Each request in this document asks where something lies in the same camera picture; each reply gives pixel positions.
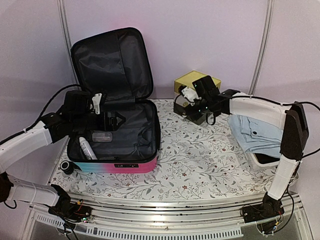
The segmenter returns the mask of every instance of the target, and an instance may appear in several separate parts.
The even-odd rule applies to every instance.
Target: light blue shirt
[[[245,153],[280,158],[283,130],[267,122],[242,115],[231,115],[228,123]]]

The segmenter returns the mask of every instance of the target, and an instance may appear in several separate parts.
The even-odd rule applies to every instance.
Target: white plastic part
[[[201,97],[198,96],[197,92],[193,90],[190,87],[185,87],[182,91],[181,94],[184,98],[189,100],[190,102],[194,102],[195,99],[200,100]]]
[[[279,200],[282,198],[299,162],[281,155],[268,195]]]
[[[89,142],[84,137],[79,137],[80,147],[88,160],[97,160],[95,152],[92,150]]]
[[[13,187],[7,200],[24,201],[28,203],[55,206],[59,199],[57,191],[52,186],[39,185],[8,175]]]
[[[94,95],[94,97],[92,98],[93,108],[94,108],[95,114],[97,114],[97,115],[100,114],[100,101],[101,101],[101,97],[102,97],[102,94],[101,94],[101,93],[97,93],[97,94]]]
[[[249,96],[243,92],[233,96]],[[255,98],[234,98],[230,100],[230,113],[254,118],[284,129],[286,110],[290,106],[277,105],[268,101]]]
[[[272,169],[279,164],[279,161],[262,164],[258,161],[256,155],[252,152],[245,153],[245,158],[253,171]]]
[[[51,135],[40,121],[34,128],[0,146],[0,174],[33,151],[52,143]]]
[[[109,131],[93,132],[92,133],[92,141],[93,142],[110,143],[110,142],[112,142],[112,139],[113,139],[112,132],[109,132]]]
[[[62,161],[62,162],[60,163],[60,168],[61,168],[62,171],[67,170],[67,169],[69,168],[69,166],[70,166],[70,163],[69,163],[69,161],[67,161],[67,160]]]
[[[180,233],[140,233],[106,229],[99,226],[88,225],[86,234],[108,240],[227,240],[242,239],[244,234],[240,227],[202,232]]]

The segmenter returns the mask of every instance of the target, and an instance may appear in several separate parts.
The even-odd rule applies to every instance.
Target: suitcase
[[[94,129],[70,137],[69,159],[83,172],[152,171],[161,129],[157,107],[147,100],[154,84],[142,34],[128,27],[80,40],[72,46],[71,58],[79,84],[102,97]],[[93,133],[103,132],[112,141],[93,141]],[[96,160],[86,158],[79,137],[89,142]]]

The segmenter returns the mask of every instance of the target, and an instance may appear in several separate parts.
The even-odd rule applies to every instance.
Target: table
[[[198,126],[173,112],[172,99],[152,101],[161,125],[158,164],[152,172],[75,171],[64,176],[59,165],[68,160],[65,149],[50,183],[86,196],[156,202],[226,199],[268,189],[275,170],[251,170],[231,133],[228,115],[217,117],[214,126],[205,122]]]

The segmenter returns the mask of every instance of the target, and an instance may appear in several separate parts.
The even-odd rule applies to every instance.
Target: wire
[[[70,226],[69,222],[68,222],[63,216],[61,216],[59,213],[57,213],[51,206],[49,206],[49,205],[47,205],[47,204],[43,204],[43,205],[45,205],[47,208],[51,209],[59,218],[61,218],[62,221],[64,221],[64,223],[65,223],[65,224],[69,227],[69,229],[71,230],[72,234],[74,235],[74,238],[75,238],[76,240],[79,240],[79,238],[77,237],[74,229]]]
[[[187,100],[189,103],[191,104],[195,104],[196,102],[195,101],[190,101],[188,98],[186,98],[185,96],[183,96],[185,100]]]
[[[64,236],[65,236],[68,240],[71,240],[71,238],[68,236],[66,226],[63,225],[63,228],[64,228],[64,232],[63,232]]]
[[[289,186],[293,186],[299,179],[299,174],[296,172],[294,177],[290,178]]]
[[[212,123],[209,123],[209,122],[208,122],[208,118],[209,118],[209,113],[207,113],[207,114],[205,115],[205,121],[206,121],[207,124],[209,124],[209,125],[211,125],[211,126],[215,125],[215,123],[216,123],[216,116],[215,116],[215,114],[213,114],[213,122],[212,122]]]
[[[244,210],[244,207],[245,206],[249,206],[249,207],[251,207],[251,208],[253,208],[254,210],[256,210],[256,211],[258,211],[258,212],[263,212],[263,210],[260,210],[260,209],[258,209],[258,208],[256,208],[255,206],[252,206],[252,205],[250,205],[250,204],[245,204],[245,205],[243,205],[242,206],[242,208],[240,209],[241,211],[240,211],[240,215],[243,217],[243,210]]]
[[[290,214],[290,216],[289,216],[288,221],[286,221],[286,223],[282,226],[282,228],[277,229],[274,233],[277,233],[277,232],[281,231],[282,229],[284,229],[285,226],[287,226],[288,223],[290,222],[292,216],[294,215],[294,211],[295,211],[295,200],[294,200],[294,198],[292,197],[291,193],[289,192],[289,186],[286,187],[286,192],[288,193],[289,197],[290,197],[291,200],[292,200],[292,210],[291,210],[291,214]]]
[[[3,203],[4,203],[4,205],[6,205],[8,208],[10,208],[10,209],[16,209],[17,208],[17,202],[16,202],[16,200],[13,200],[14,201],[14,206],[9,206],[7,203],[6,203],[6,201],[4,201]]]
[[[13,135],[11,135],[11,136],[8,136],[6,139],[0,141],[0,145],[6,143],[7,141],[9,141],[9,140],[11,140],[11,139],[13,139],[13,138],[21,135],[21,134],[24,134],[26,131],[29,131],[30,129],[34,128],[34,127],[37,125],[37,123],[40,121],[40,119],[41,119],[41,117],[43,116],[43,114],[45,113],[45,111],[47,110],[49,104],[55,99],[55,97],[56,97],[59,93],[61,93],[63,90],[68,89],[68,88],[72,88],[72,87],[81,87],[81,88],[83,88],[83,89],[88,90],[89,92],[91,92],[90,89],[88,89],[87,87],[84,87],[84,86],[82,86],[82,85],[80,85],[80,84],[71,84],[71,85],[67,85],[67,86],[61,88],[59,91],[57,91],[57,92],[49,99],[49,101],[48,101],[48,102],[46,103],[46,105],[43,107],[42,111],[40,112],[39,116],[37,117],[37,119],[35,120],[35,122],[34,122],[33,124],[31,124],[30,126],[28,126],[28,127],[25,129],[25,131],[22,130],[22,131],[16,132],[15,134],[13,134]]]
[[[175,97],[173,104],[176,104],[176,101],[177,101],[178,97],[180,97],[180,96],[181,96],[181,94],[179,94],[178,96]]]
[[[81,207],[82,207],[82,204],[84,203],[84,200],[83,200],[83,199],[80,199],[79,201],[81,201],[81,205],[80,205],[79,209],[77,210],[77,212],[80,211],[80,209],[81,209]]]

